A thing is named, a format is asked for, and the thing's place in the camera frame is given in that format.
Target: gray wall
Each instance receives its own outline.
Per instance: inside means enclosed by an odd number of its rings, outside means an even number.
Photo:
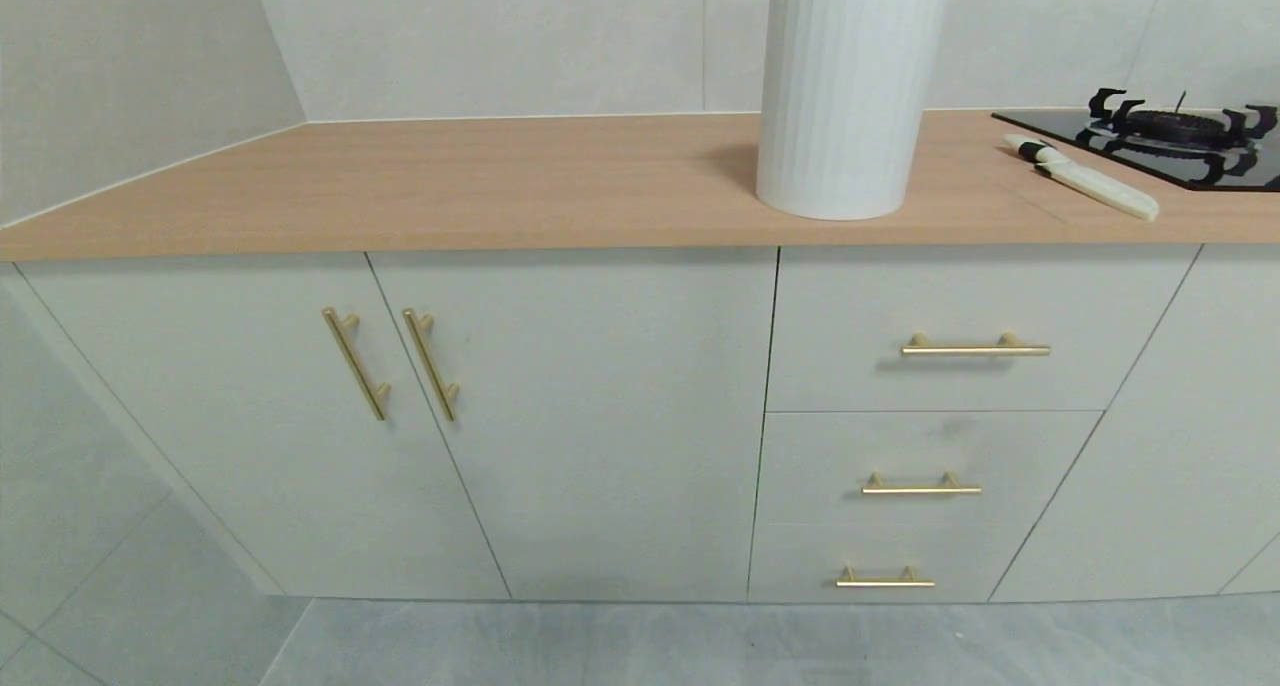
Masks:
[[[0,282],[0,683],[253,686],[305,604],[253,589]]]
[[[259,0],[0,0],[0,224],[302,120]]]
[[[262,0],[310,120],[750,111],[768,0]],[[951,0],[932,106],[1280,101],[1275,0]]]

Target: white vase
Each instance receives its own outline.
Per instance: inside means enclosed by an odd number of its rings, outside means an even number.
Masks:
[[[947,0],[769,0],[756,195],[859,220],[906,195]]]

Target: kitchen cabinet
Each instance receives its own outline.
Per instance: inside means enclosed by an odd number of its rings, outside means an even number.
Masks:
[[[986,602],[1097,420],[1093,412],[768,413],[750,600]],[[846,567],[896,578],[909,566],[936,586],[836,587]]]
[[[1102,411],[1196,256],[1143,247],[782,248],[771,412]],[[1043,358],[902,357],[1047,346]]]
[[[1249,566],[1231,580],[1224,594],[1256,594],[1280,591],[1280,538],[1262,550]]]
[[[776,253],[371,253],[516,599],[746,598]]]
[[[1276,330],[1280,250],[1204,247],[995,600],[1222,589],[1280,531]]]
[[[364,253],[22,270],[285,593],[508,596]],[[385,421],[321,308],[360,317],[339,331]]]

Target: white drawer front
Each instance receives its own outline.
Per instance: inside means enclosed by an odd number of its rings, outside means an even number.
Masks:
[[[1006,523],[1025,532],[1097,424],[1097,412],[768,413],[759,523]],[[979,495],[863,494],[937,486],[946,472]]]
[[[751,558],[754,603],[980,603],[1027,530],[983,523],[952,529],[759,525]],[[899,578],[905,566],[932,589],[838,589],[846,566],[859,578]]]
[[[782,248],[768,410],[1101,411],[1193,244]],[[902,357],[913,334],[1041,358]]]

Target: cabinet handle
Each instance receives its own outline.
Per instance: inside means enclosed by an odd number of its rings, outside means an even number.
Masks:
[[[356,348],[351,344],[351,339],[355,337],[357,326],[360,326],[360,317],[356,314],[351,314],[351,316],[339,320],[338,312],[334,308],[325,308],[320,314],[324,314],[324,321],[328,323],[329,330],[333,331],[334,340],[338,340],[338,348],[342,349],[343,357],[347,357],[347,366],[351,367],[351,372],[356,376],[357,384],[360,384],[360,390],[369,401],[369,408],[374,410],[374,417],[378,421],[387,421],[387,410],[383,407],[383,402],[387,401],[387,394],[390,393],[392,385],[381,381],[378,387],[372,387],[369,375],[365,372],[365,363],[360,361],[360,355],[356,353]]]
[[[457,421],[458,416],[453,410],[453,402],[458,398],[458,385],[444,384],[439,370],[435,369],[435,360],[431,358],[431,349],[426,348],[426,331],[431,329],[431,323],[435,323],[435,319],[430,314],[417,317],[417,314],[413,314],[412,308],[404,308],[401,314],[404,316],[404,325],[408,326],[410,334],[413,335],[417,357],[422,360],[422,366],[426,369],[426,378],[431,380],[431,389],[435,390],[435,398],[440,399],[440,404],[444,407],[444,419]]]
[[[1037,355],[1050,355],[1050,347],[1043,344],[1024,344],[1018,337],[1009,334],[1000,335],[1000,340],[995,346],[989,347],[960,347],[960,346],[942,346],[929,343],[929,339],[924,334],[913,334],[905,347],[901,348],[902,355],[977,355],[977,357],[988,358],[1001,358],[1001,357],[1036,357]]]
[[[837,589],[932,589],[933,586],[937,584],[915,576],[915,570],[910,566],[896,578],[861,578],[854,573],[854,567],[846,566],[845,572],[836,580]]]
[[[982,494],[982,486],[960,484],[954,471],[942,475],[942,481],[933,486],[887,486],[879,471],[873,471],[870,480],[863,486],[863,494],[869,497],[955,497],[961,494]]]

